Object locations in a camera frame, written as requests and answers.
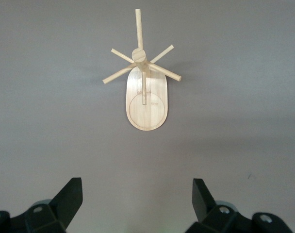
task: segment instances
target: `wooden rod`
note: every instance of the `wooden rod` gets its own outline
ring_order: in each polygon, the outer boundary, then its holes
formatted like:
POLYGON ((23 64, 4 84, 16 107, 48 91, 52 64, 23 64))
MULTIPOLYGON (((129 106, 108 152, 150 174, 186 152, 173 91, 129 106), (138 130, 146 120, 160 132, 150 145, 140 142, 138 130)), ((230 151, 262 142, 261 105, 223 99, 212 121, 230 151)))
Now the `wooden rod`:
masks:
POLYGON ((169 71, 167 69, 164 69, 162 67, 159 67, 158 65, 153 64, 151 62, 147 62, 147 64, 148 64, 148 66, 150 68, 152 68, 154 70, 157 70, 157 71, 163 73, 164 75, 167 75, 168 77, 170 77, 170 78, 172 78, 174 80, 181 81, 181 76, 180 75, 177 75, 177 74, 175 74, 175 73, 173 73, 173 72, 171 72, 171 71, 169 71))
POLYGON ((108 82, 118 78, 119 76, 127 73, 128 71, 132 70, 133 68, 135 68, 137 65, 136 63, 132 63, 129 66, 127 66, 126 68, 121 69, 120 71, 116 72, 115 74, 112 74, 111 76, 109 76, 108 78, 102 80, 104 82, 104 84, 107 84, 108 82))
POLYGON ((129 58, 128 56, 122 54, 121 52, 119 52, 119 51, 117 51, 115 49, 112 49, 111 52, 116 54, 117 56, 123 58, 124 60, 130 62, 130 63, 134 63, 134 61, 131 58, 129 58))
POLYGON ((137 24, 138 48, 143 49, 142 23, 141 23, 140 9, 136 9, 136 24, 137 24))
POLYGON ((142 73, 142 104, 147 104, 147 73, 142 73))
POLYGON ((170 45, 168 48, 166 48, 164 51, 162 51, 158 56, 156 56, 153 60, 151 60, 152 63, 157 62, 159 59, 164 57, 167 53, 173 50, 173 45, 170 45))

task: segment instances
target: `wooden mug tree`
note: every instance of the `wooden mug tree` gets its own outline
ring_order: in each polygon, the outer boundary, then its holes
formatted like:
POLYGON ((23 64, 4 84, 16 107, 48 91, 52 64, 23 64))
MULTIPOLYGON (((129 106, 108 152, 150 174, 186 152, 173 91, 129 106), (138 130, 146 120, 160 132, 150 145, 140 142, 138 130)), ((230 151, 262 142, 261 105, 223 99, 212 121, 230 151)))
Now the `wooden mug tree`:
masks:
POLYGON ((174 47, 171 45, 151 61, 147 60, 143 50, 141 11, 136 9, 138 48, 132 52, 132 59, 112 49, 111 52, 131 64, 104 79, 108 82, 131 70, 127 80, 126 113, 131 124, 144 131, 160 127, 168 113, 168 95, 166 76, 180 81, 181 76, 155 64, 174 47))

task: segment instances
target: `wooden base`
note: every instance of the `wooden base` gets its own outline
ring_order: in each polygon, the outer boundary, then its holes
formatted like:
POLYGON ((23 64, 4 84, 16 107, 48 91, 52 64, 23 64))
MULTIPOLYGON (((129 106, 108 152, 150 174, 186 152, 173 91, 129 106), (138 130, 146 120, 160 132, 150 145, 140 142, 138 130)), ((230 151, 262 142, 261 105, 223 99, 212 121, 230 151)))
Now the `wooden base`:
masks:
POLYGON ((142 73, 134 68, 127 80, 126 113, 137 129, 150 131, 160 127, 167 118, 168 95, 166 76, 151 70, 147 77, 147 104, 142 104, 142 73))

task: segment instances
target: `oval wooden base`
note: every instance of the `oval wooden base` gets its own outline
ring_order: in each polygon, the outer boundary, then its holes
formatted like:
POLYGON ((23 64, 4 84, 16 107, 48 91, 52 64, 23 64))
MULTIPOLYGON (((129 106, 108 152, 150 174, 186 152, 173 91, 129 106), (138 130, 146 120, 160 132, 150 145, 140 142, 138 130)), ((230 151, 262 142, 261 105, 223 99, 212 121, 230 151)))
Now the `oval wooden base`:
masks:
POLYGON ((127 80, 126 113, 137 129, 150 131, 160 127, 167 118, 168 95, 166 76, 151 70, 147 77, 147 104, 142 104, 142 73, 134 68, 127 80))

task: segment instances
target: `gray background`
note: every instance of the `gray background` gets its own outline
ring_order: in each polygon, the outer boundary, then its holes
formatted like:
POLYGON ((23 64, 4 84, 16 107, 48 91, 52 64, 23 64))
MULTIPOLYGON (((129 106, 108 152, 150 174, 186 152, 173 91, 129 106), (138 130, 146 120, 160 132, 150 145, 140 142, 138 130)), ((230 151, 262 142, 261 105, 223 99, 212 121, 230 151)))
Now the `gray background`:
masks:
POLYGON ((82 177, 69 233, 182 233, 192 179, 295 232, 294 0, 1 0, 0 209, 16 216, 82 177), (127 120, 135 9, 167 78, 164 125, 127 120))

